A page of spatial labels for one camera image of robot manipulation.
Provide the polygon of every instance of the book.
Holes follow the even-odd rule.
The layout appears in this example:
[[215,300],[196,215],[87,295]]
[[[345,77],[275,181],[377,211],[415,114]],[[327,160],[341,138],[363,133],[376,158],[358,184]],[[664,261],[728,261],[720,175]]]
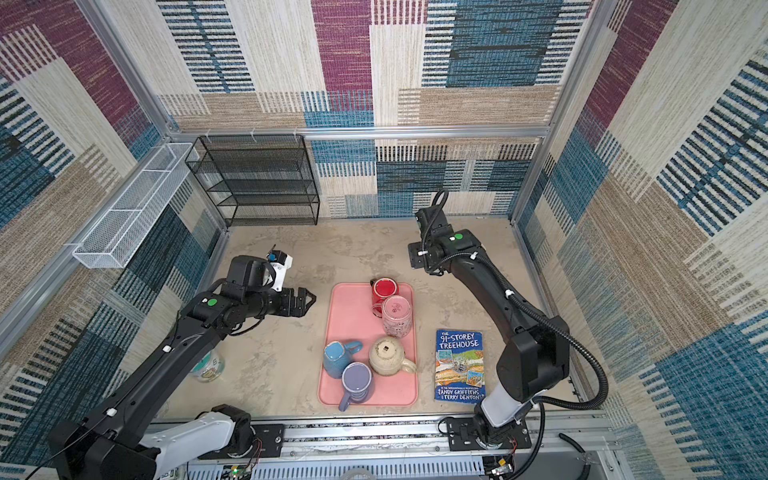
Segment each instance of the book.
[[482,334],[438,330],[435,342],[435,400],[477,403],[484,398]]

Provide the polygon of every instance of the mounting plate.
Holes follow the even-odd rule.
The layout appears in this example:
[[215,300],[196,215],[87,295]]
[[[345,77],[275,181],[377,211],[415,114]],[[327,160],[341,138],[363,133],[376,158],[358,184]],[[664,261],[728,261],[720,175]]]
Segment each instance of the mounting plate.
[[[445,417],[441,422],[445,425],[445,430],[448,433],[448,444],[451,452],[466,452],[467,450],[485,449],[478,444],[472,417],[464,417],[460,419],[455,417]],[[529,449],[531,448],[531,436],[528,433],[523,433],[523,431],[528,431],[528,426],[526,425],[525,420],[523,420],[517,428],[512,429],[512,436],[517,440],[519,449]],[[512,442],[507,439],[498,449],[506,450],[511,448]]]
[[[263,423],[250,426],[256,435],[253,440],[255,445],[256,439],[261,439],[261,456],[260,458],[276,458],[280,457],[280,453],[283,451],[283,434],[286,426],[282,423]],[[243,462],[248,462],[248,459],[253,454],[253,450],[249,450],[244,456],[238,458]],[[220,452],[208,452],[198,457],[200,460],[218,460],[220,458],[228,458],[229,460],[236,460],[230,457],[226,453]]]

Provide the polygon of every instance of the patterned fabric wall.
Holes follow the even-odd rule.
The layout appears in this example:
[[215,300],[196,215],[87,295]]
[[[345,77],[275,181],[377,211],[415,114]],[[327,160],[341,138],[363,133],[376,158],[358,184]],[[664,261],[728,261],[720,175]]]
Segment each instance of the patterned fabric wall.
[[768,478],[766,38],[763,0],[620,0],[520,221],[637,478]]
[[23,478],[20,465],[39,465],[54,425],[82,418],[109,396],[194,296],[220,232],[190,181],[124,270],[79,267],[3,359],[3,478]]
[[509,215],[540,139],[307,142],[320,216],[412,217],[440,188],[445,212]]
[[591,0],[105,0],[182,130],[542,123]]
[[72,0],[0,12],[1,313],[160,137]]

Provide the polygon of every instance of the vent grille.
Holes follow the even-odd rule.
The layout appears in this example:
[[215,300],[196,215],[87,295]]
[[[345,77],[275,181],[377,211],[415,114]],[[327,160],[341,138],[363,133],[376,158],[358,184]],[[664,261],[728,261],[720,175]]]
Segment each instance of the vent grille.
[[[378,480],[484,475],[482,460],[479,457],[445,455],[444,458],[262,462],[256,467],[251,478],[253,480],[337,480],[352,468],[364,468]],[[219,480],[222,471],[221,465],[190,465],[190,480]]]

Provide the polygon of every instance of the blue mug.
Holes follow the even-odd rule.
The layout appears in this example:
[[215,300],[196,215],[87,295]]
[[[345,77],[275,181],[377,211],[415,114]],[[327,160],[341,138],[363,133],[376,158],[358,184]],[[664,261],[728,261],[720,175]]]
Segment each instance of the blue mug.
[[334,379],[340,379],[344,369],[352,363],[352,354],[362,350],[362,342],[350,342],[346,345],[334,340],[326,345],[323,352],[323,368]]

